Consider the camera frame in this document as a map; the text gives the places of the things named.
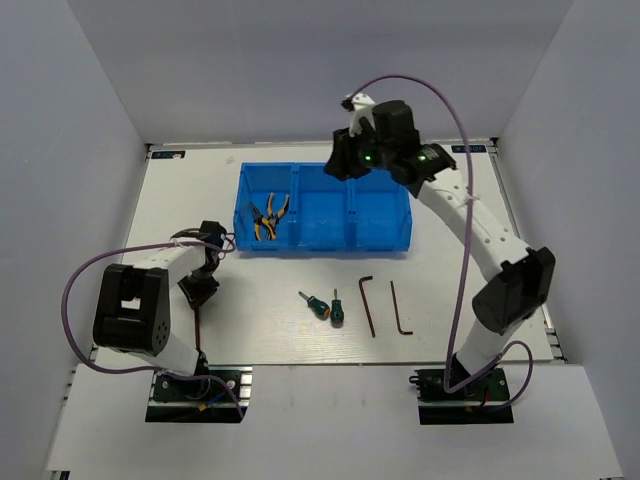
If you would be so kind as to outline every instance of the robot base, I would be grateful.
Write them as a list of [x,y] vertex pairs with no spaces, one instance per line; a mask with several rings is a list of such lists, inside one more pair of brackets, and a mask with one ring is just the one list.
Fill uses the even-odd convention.
[[[209,369],[209,374],[227,382],[236,397],[242,402],[241,376],[235,369]],[[200,405],[215,398],[224,390],[218,384],[204,382],[182,382],[166,375],[158,375],[147,406],[147,423],[240,423],[240,416],[228,396],[224,396],[213,407],[200,410]]]
[[455,393],[444,391],[443,378],[442,368],[416,370],[416,375],[409,377],[418,388],[420,425],[513,423],[511,407],[495,410],[509,400],[509,386],[501,368]]

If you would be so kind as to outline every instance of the blue plastic tray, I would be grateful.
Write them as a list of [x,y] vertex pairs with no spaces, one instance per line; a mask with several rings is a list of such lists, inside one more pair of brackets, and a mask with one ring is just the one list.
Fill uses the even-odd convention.
[[[325,174],[323,163],[244,163],[233,216],[239,250],[378,251],[409,249],[411,207],[407,190],[388,172],[372,171],[358,180]],[[280,220],[276,240],[254,235],[251,202],[267,215],[289,194],[289,212]]]

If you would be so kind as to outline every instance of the green handle screwdriver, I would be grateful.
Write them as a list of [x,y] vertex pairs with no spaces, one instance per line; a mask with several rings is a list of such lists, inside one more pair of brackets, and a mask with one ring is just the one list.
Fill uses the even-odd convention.
[[340,328],[344,322],[344,312],[342,302],[338,300],[338,289],[333,290],[333,300],[331,300],[331,325]]
[[302,292],[298,292],[302,298],[307,301],[307,306],[313,310],[313,313],[321,320],[326,320],[329,316],[329,305],[324,303],[322,300],[318,300],[316,297],[309,297]]

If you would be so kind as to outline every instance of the white wall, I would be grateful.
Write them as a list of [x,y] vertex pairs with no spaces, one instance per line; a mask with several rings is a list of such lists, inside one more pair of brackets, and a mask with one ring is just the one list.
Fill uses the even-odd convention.
[[[77,363],[64,283],[124,243],[144,147],[64,0],[2,2],[0,71],[0,465],[2,478],[30,480]],[[72,298],[85,346],[99,276]]]
[[625,478],[640,478],[640,3],[578,1],[499,142],[516,214],[557,256],[549,308]]
[[[384,73],[441,86],[476,137],[499,135],[571,0],[69,0],[147,142],[330,140],[344,95]],[[457,138],[415,85],[429,138]]]

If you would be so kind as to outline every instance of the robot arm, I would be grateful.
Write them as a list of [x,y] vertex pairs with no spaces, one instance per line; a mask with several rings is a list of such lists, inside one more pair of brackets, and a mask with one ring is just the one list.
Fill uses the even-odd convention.
[[[225,234],[218,222],[203,222],[197,231],[174,238],[178,244],[195,238],[222,248]],[[189,306],[198,308],[219,286],[213,278],[219,262],[216,252],[191,245],[158,250],[133,265],[109,265],[93,325],[95,343],[176,373],[197,373],[206,366],[206,357],[171,333],[169,290],[178,284]]]
[[[464,242],[468,197],[462,175],[440,145],[420,143],[409,106],[400,100],[376,105],[360,92],[343,107],[353,112],[351,125],[333,133],[325,172],[344,181],[372,168],[388,170]],[[477,199],[471,254],[487,285],[473,299],[477,319],[454,357],[459,380],[500,354],[517,328],[546,301],[555,265],[547,248],[531,249]]]

